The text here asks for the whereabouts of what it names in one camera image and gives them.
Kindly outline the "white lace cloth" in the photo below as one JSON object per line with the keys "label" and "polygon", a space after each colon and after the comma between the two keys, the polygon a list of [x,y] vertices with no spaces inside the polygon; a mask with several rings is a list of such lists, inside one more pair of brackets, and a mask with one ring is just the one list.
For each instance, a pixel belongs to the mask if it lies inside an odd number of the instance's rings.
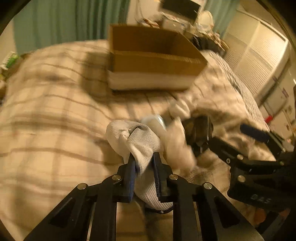
{"label": "white lace cloth", "polygon": [[194,110],[195,105],[190,98],[180,98],[169,107],[171,117],[180,118],[182,121],[189,119]]}

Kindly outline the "white plush toy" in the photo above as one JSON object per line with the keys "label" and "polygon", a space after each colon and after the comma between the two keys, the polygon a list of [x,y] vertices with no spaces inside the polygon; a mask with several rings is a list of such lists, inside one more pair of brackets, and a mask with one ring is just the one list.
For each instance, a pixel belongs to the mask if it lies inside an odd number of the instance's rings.
{"label": "white plush toy", "polygon": [[196,166],[191,146],[187,145],[185,130],[180,118],[175,118],[161,138],[164,158],[174,173],[187,176]]}

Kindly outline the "light blue earbud case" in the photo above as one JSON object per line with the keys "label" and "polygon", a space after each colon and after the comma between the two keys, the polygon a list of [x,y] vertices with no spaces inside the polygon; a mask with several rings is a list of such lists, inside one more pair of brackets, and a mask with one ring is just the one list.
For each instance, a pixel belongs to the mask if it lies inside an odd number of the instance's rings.
{"label": "light blue earbud case", "polygon": [[166,131],[164,120],[159,114],[145,116],[140,122],[148,126],[157,135],[161,135]]}

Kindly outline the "white sock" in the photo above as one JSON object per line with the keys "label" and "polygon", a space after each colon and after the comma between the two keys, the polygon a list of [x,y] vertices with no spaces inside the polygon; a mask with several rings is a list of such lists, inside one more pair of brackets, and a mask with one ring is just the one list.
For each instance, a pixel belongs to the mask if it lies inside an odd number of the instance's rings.
{"label": "white sock", "polygon": [[106,139],[126,164],[130,155],[137,168],[134,193],[149,208],[166,212],[173,204],[161,203],[157,197],[151,159],[162,152],[159,137],[146,125],[129,120],[114,120],[106,128]]}

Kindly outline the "grey checked duvet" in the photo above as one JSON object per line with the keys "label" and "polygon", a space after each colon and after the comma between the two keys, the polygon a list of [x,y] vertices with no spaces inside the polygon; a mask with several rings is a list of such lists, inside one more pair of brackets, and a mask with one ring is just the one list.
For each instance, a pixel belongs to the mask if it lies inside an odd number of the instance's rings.
{"label": "grey checked duvet", "polygon": [[265,122],[259,107],[253,98],[250,90],[247,86],[239,79],[239,77],[233,72],[228,63],[217,53],[211,50],[202,50],[202,55],[208,60],[213,59],[222,69],[222,72],[226,75],[227,80],[230,82],[232,87],[241,95],[245,104],[248,115],[257,123],[263,126],[263,129],[269,131],[269,127]]}

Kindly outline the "white louvered wardrobe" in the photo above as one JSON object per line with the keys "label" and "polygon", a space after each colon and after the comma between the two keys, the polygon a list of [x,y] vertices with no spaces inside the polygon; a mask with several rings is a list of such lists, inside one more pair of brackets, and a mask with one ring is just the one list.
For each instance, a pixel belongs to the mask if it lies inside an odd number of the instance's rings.
{"label": "white louvered wardrobe", "polygon": [[224,59],[253,97],[267,86],[288,46],[288,39],[270,24],[237,10],[223,37]]}

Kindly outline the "brown cardboard box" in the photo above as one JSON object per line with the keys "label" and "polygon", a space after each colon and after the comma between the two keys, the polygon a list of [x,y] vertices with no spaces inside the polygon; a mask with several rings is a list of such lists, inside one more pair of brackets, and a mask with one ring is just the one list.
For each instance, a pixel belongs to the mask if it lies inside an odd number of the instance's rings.
{"label": "brown cardboard box", "polygon": [[108,86],[123,90],[185,90],[207,66],[181,33],[133,25],[110,25]]}

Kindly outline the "white oval vanity mirror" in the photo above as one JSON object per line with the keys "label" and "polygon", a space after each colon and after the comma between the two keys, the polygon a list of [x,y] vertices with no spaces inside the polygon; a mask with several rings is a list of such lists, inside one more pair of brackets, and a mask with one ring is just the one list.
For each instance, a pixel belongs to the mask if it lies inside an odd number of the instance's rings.
{"label": "white oval vanity mirror", "polygon": [[201,33],[208,33],[213,30],[214,19],[209,11],[199,13],[196,20],[196,28]]}

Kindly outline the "plaid beige blanket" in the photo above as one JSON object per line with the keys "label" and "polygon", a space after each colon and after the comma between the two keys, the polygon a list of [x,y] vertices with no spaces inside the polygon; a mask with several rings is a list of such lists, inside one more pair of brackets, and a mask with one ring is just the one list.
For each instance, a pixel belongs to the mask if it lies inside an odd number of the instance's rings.
{"label": "plaid beige blanket", "polygon": [[268,148],[240,132],[261,130],[220,66],[207,67],[182,92],[113,93],[107,85],[106,40],[64,43],[27,55],[7,81],[1,106],[1,221],[15,240],[29,232],[79,183],[93,185],[123,160],[105,138],[113,120],[139,121],[190,98],[192,114],[208,115],[214,135],[253,160],[272,161]]}

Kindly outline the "green curtain right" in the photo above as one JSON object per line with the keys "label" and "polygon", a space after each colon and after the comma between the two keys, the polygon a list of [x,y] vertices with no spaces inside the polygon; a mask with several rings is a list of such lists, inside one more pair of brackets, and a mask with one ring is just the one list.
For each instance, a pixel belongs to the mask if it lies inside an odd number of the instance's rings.
{"label": "green curtain right", "polygon": [[209,11],[214,20],[213,31],[223,38],[228,25],[233,19],[240,0],[207,0],[205,10]]}

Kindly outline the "green curtain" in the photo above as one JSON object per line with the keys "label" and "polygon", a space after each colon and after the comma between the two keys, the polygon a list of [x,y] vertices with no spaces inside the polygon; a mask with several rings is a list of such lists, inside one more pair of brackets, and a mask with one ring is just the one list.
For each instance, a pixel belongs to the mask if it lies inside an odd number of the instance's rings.
{"label": "green curtain", "polygon": [[240,0],[207,0],[205,10],[209,11],[214,20],[213,31],[223,38],[228,25],[233,19]]}
{"label": "green curtain", "polygon": [[55,44],[107,39],[111,24],[125,23],[129,1],[30,1],[14,17],[19,54]]}

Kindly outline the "bedside box with books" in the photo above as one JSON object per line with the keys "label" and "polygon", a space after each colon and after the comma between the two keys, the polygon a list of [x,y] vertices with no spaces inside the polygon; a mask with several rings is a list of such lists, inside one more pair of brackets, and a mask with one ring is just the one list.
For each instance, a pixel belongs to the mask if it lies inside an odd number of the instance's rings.
{"label": "bedside box with books", "polygon": [[22,61],[22,58],[15,52],[10,51],[1,63],[1,80],[6,81],[14,75]]}

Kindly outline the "green curtain left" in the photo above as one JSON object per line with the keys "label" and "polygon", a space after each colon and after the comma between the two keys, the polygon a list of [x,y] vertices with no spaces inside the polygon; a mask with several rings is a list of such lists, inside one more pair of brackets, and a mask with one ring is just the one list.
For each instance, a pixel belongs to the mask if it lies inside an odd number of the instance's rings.
{"label": "green curtain left", "polygon": [[14,17],[19,54],[55,44],[107,39],[111,24],[125,23],[129,1],[30,1]]}

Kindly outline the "black wall television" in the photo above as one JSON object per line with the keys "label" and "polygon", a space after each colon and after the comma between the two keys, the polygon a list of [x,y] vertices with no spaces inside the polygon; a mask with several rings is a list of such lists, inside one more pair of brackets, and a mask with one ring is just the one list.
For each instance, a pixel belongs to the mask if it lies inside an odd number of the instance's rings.
{"label": "black wall television", "polygon": [[169,11],[190,20],[196,20],[201,6],[190,0],[165,0],[161,1],[159,10]]}

